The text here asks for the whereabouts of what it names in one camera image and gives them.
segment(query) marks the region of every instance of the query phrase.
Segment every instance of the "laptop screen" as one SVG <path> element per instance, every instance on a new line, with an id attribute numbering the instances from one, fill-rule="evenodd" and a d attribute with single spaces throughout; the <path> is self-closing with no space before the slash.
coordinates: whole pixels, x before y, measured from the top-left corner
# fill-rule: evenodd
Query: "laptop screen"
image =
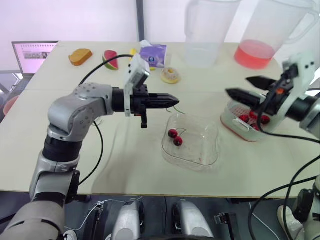
<path id="1" fill-rule="evenodd" d="M 21 73 L 34 75 L 57 45 L 57 41 L 12 42 L 12 45 Z"/>

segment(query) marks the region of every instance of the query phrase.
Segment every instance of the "red object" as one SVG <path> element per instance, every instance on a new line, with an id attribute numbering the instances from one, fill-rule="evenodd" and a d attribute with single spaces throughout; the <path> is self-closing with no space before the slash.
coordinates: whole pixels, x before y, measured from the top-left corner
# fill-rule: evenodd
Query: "red object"
<path id="1" fill-rule="evenodd" d="M 173 140 L 174 145 L 176 145 L 178 147 L 181 146 L 183 142 L 184 141 L 182 140 L 182 138 L 180 136 L 175 137 L 175 139 Z"/>
<path id="2" fill-rule="evenodd" d="M 251 111 L 251 112 L 249 113 L 249 116 L 250 116 L 250 118 L 252 118 L 252 119 L 257 119 L 257 118 L 258 118 L 258 116 L 255 114 L 254 111 Z"/>
<path id="3" fill-rule="evenodd" d="M 241 119 L 242 121 L 244 121 L 245 123 L 249 122 L 249 116 L 248 115 L 241 115 L 239 117 L 239 119 Z"/>
<path id="4" fill-rule="evenodd" d="M 253 127 L 254 130 L 260 131 L 260 129 L 259 129 L 259 127 L 258 127 L 258 125 L 256 123 L 252 123 L 250 126 Z"/>
<path id="5" fill-rule="evenodd" d="M 245 40 L 236 50 L 234 59 L 246 68 L 264 69 L 274 55 L 274 49 L 264 42 Z"/>
<path id="6" fill-rule="evenodd" d="M 20 95 L 11 98 L 11 99 L 4 105 L 3 114 L 4 114 L 5 116 L 9 113 L 10 109 L 11 109 L 12 106 L 16 103 L 16 101 L 18 100 L 19 96 L 20 96 Z"/>
<path id="7" fill-rule="evenodd" d="M 169 137 L 170 138 L 176 138 L 177 136 L 178 136 L 178 132 L 177 132 L 177 130 L 175 130 L 175 129 L 170 129 L 169 131 L 168 131 L 168 135 L 169 135 Z"/>
<path id="8" fill-rule="evenodd" d="M 270 123 L 270 117 L 266 116 L 266 115 L 262 115 L 261 117 L 261 123 L 262 124 L 268 124 Z"/>
<path id="9" fill-rule="evenodd" d="M 112 51 L 112 50 L 107 50 L 104 52 L 103 56 L 102 56 L 102 60 L 105 62 L 108 59 L 114 58 L 115 56 L 117 56 L 117 52 L 116 51 Z M 114 59 L 112 61 L 110 61 L 109 63 L 105 64 L 105 66 L 110 69 L 110 70 L 118 70 L 118 59 Z"/>

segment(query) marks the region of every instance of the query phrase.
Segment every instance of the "cherry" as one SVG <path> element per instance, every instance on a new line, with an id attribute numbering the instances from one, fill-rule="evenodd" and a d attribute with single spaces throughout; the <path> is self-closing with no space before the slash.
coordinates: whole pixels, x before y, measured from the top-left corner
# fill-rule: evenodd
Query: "cherry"
<path id="1" fill-rule="evenodd" d="M 177 136 L 178 136 L 178 132 L 177 132 L 177 130 L 175 130 L 175 129 L 170 129 L 169 131 L 168 131 L 168 135 L 169 135 L 169 137 L 170 138 L 176 138 Z"/>
<path id="2" fill-rule="evenodd" d="M 261 121 L 262 124 L 268 124 L 268 123 L 270 123 L 270 117 L 268 117 L 266 115 L 262 115 L 260 121 Z"/>
<path id="3" fill-rule="evenodd" d="M 259 129 L 259 127 L 258 127 L 258 125 L 257 125 L 256 123 L 252 123 L 250 126 L 251 126 L 254 130 L 260 131 L 260 129 Z"/>
<path id="4" fill-rule="evenodd" d="M 176 136 L 173 140 L 174 145 L 176 145 L 178 147 L 181 146 L 183 142 L 184 141 L 182 140 L 182 138 L 180 136 Z"/>
<path id="5" fill-rule="evenodd" d="M 248 115 L 241 115 L 239 117 L 239 119 L 241 119 L 242 121 L 244 121 L 245 123 L 249 122 L 249 116 Z"/>
<path id="6" fill-rule="evenodd" d="M 258 118 L 254 111 L 250 111 L 249 116 L 252 119 L 257 119 Z"/>

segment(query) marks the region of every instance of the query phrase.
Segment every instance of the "table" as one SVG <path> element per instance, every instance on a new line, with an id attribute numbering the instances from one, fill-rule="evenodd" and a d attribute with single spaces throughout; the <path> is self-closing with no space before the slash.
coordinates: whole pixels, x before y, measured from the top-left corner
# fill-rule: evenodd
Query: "table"
<path id="1" fill-rule="evenodd" d="M 186 66 L 182 43 L 166 43 L 170 66 L 182 77 L 178 84 L 160 80 L 160 69 L 151 72 L 146 81 L 149 92 L 170 93 L 179 98 L 179 110 L 211 118 L 219 129 L 220 156 L 217 167 L 206 172 L 183 169 L 166 162 L 161 155 L 161 140 L 170 113 L 165 109 L 148 110 L 148 128 L 140 128 L 139 117 L 123 113 L 103 117 L 100 129 L 104 136 L 104 155 L 97 171 L 84 182 L 79 194 L 171 195 L 197 197 L 256 198 L 267 191 L 287 184 L 294 173 L 319 153 L 315 143 L 268 136 L 250 143 L 222 126 L 220 115 L 230 100 L 225 88 L 254 88 L 244 79 L 265 75 L 278 79 L 281 69 L 272 60 L 264 70 L 250 70 L 233 60 L 235 43 L 225 43 L 214 67 L 208 69 Z M 29 184 L 47 133 L 47 112 L 51 103 L 68 95 L 81 79 L 101 63 L 105 50 L 126 54 L 138 43 L 59 42 L 7 117 L 0 124 L 0 190 L 29 191 Z M 82 66 L 68 60 L 74 50 L 89 48 L 93 56 Z M 128 59 L 119 59 L 119 71 L 105 67 L 94 73 L 88 82 L 123 86 Z M 299 124 L 286 119 L 277 133 L 310 137 Z M 78 170 L 82 179 L 96 165 L 101 144 L 92 127 L 83 141 Z M 307 178 L 319 174 L 314 164 L 301 174 Z M 292 196 L 312 182 L 292 189 Z M 273 197 L 283 198 L 284 191 Z"/>

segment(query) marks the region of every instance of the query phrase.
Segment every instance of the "plastic pitcher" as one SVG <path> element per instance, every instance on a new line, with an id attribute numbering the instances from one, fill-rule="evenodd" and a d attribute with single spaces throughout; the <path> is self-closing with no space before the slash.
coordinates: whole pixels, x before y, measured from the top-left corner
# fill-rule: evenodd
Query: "plastic pitcher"
<path id="1" fill-rule="evenodd" d="M 192 0 L 186 7 L 185 59 L 196 68 L 207 68 L 217 59 L 221 44 L 241 0 Z"/>
<path id="2" fill-rule="evenodd" d="M 263 69 L 281 46 L 299 41 L 319 20 L 312 0 L 261 0 L 245 30 L 234 59 L 250 69 Z M 289 38 L 307 14 L 313 21 L 296 37 Z"/>

